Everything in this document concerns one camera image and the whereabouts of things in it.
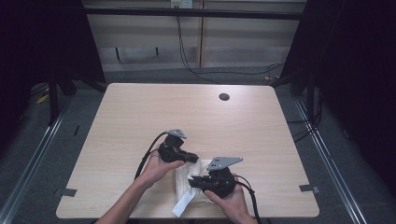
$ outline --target gray floor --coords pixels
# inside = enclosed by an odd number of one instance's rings
[[[280,69],[281,67],[278,67],[270,75],[272,77],[279,75]],[[266,67],[206,68],[205,71],[226,71],[226,73],[201,76],[221,84],[266,85],[267,74],[252,76],[230,73],[255,73],[265,70]],[[186,69],[111,72],[106,73],[106,79],[108,83],[211,83],[198,78]],[[63,123],[52,140],[12,223],[89,223],[91,221],[57,218],[55,211],[60,198],[53,196],[56,189],[65,188],[103,97],[102,93],[91,90],[82,83],[77,83],[77,86],[78,92],[71,100],[64,114]],[[296,104],[290,96],[289,86],[276,88],[276,94],[286,119],[301,119]],[[35,100],[39,96],[39,94],[32,96],[9,151],[0,159],[0,205],[4,204],[17,184],[19,176],[47,128],[49,102],[37,105]],[[75,134],[77,126],[79,126],[78,133]],[[304,128],[302,123],[290,124],[290,132],[293,135],[302,132]],[[356,197],[367,223],[396,223],[395,199],[361,157],[353,140],[344,137],[342,124],[325,104],[318,129]],[[307,136],[298,142],[296,147],[311,185],[320,187],[321,192],[316,194],[320,214],[314,218],[271,218],[272,223],[353,223],[313,141]]]

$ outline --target hand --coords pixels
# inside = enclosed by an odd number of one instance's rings
[[[256,223],[248,213],[248,207],[242,186],[237,184],[233,192],[224,199],[221,199],[217,194],[210,190],[206,190],[204,194],[210,199],[210,201],[216,203],[221,208],[225,216],[230,219],[231,222],[244,224]]]
[[[168,171],[176,169],[183,164],[184,161],[163,161],[160,157],[160,153],[154,150],[150,154],[145,170],[138,178],[146,180],[148,188],[151,188],[154,183],[161,180]]]

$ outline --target table top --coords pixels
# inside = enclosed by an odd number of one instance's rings
[[[228,101],[219,95],[227,93]],[[273,88],[239,85],[111,84],[67,184],[60,218],[101,217],[134,181],[163,131],[181,129],[184,150],[203,160],[243,157],[230,167],[256,191],[261,217],[315,217],[318,205]],[[254,215],[249,194],[249,213]],[[173,218],[175,172],[142,197],[131,217]],[[224,217],[215,204],[190,204],[182,217]]]

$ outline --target black circular object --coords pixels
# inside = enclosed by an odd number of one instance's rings
[[[228,100],[230,100],[230,95],[227,94],[227,93],[222,93],[222,94],[219,95],[219,98],[222,101],[228,101]]]

